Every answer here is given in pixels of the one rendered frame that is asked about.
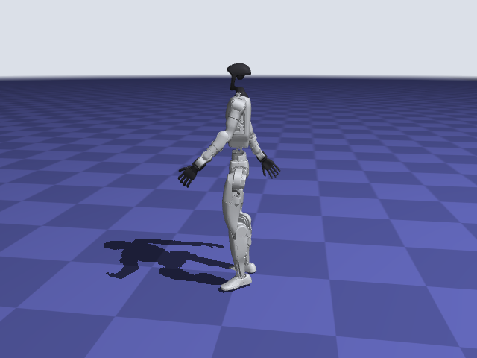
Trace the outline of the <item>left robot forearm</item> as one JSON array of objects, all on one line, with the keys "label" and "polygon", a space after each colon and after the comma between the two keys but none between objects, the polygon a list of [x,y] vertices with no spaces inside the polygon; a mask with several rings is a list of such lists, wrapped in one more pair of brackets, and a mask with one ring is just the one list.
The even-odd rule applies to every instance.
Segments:
[{"label": "left robot forearm", "polygon": [[229,137],[226,132],[220,132],[217,135],[215,141],[213,141],[211,146],[208,147],[207,151],[203,152],[202,155],[195,161],[195,165],[200,168],[205,163],[210,162],[212,160],[212,157],[215,157],[218,152],[221,152],[223,150],[223,147],[225,146],[228,138]]}]

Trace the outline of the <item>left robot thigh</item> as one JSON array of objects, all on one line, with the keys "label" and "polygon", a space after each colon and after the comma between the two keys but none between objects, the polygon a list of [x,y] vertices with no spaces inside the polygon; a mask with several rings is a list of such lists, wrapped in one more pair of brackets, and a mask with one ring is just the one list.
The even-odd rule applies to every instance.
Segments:
[{"label": "left robot thigh", "polygon": [[240,193],[233,189],[244,189],[246,181],[246,175],[242,169],[235,169],[235,173],[230,173],[227,176],[224,193],[222,200],[222,209],[224,214],[224,220],[226,222],[228,230],[231,231],[234,236],[239,225],[246,225],[242,222],[238,222],[241,198]]}]

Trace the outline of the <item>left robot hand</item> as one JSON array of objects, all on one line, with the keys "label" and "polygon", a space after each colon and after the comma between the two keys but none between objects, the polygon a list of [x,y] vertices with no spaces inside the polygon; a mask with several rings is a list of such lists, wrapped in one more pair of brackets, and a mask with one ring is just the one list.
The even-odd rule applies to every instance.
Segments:
[{"label": "left robot hand", "polygon": [[[198,158],[197,158],[198,159]],[[196,160],[197,160],[196,159]],[[196,161],[195,160],[195,161]],[[184,181],[183,185],[185,186],[186,185],[186,182],[189,180],[189,182],[187,183],[186,187],[189,188],[189,185],[190,183],[192,182],[192,180],[195,179],[196,175],[197,175],[197,172],[198,171],[201,171],[204,166],[206,165],[206,163],[204,165],[202,165],[200,168],[198,168],[196,165],[195,165],[195,161],[193,162],[192,166],[188,166],[188,167],[184,167],[184,168],[181,168],[179,169],[179,172],[185,170],[179,177],[178,177],[178,180],[181,179],[182,176],[184,176],[181,180],[180,180],[180,183],[183,183],[184,179],[186,178],[186,180]]]}]

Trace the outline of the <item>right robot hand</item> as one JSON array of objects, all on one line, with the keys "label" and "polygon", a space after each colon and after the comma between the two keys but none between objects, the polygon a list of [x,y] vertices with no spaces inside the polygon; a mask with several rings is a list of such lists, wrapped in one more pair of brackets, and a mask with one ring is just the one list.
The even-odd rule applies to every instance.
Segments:
[{"label": "right robot hand", "polygon": [[[276,177],[274,171],[275,171],[277,174],[279,174],[279,173],[277,172],[277,170],[273,167],[273,165],[279,170],[279,172],[280,172],[280,169],[279,169],[279,167],[278,167],[276,164],[274,164],[274,162],[273,162],[272,160],[270,160],[270,159],[267,158],[268,156],[264,153],[264,151],[262,151],[262,153],[265,155],[265,157],[264,157],[262,160],[260,160],[258,157],[256,157],[256,158],[259,160],[260,163],[262,163],[263,175],[266,176],[265,170],[267,170],[268,174],[271,176],[271,179],[272,179],[273,177],[272,177],[270,171],[273,173],[274,177]],[[274,171],[273,171],[271,168],[272,168]],[[270,169],[270,171],[269,171],[269,169]]]}]

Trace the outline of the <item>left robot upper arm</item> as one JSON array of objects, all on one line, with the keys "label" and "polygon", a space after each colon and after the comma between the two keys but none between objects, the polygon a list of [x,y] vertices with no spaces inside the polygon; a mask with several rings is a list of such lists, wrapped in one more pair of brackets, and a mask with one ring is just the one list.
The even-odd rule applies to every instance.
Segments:
[{"label": "left robot upper arm", "polygon": [[236,130],[237,124],[239,123],[239,119],[241,118],[241,115],[244,113],[245,108],[246,108],[246,101],[243,101],[241,99],[234,99],[232,101],[230,105],[230,112],[226,120],[226,130],[224,131],[228,134],[228,137],[229,137],[226,143],[228,143],[232,139],[233,134]]}]

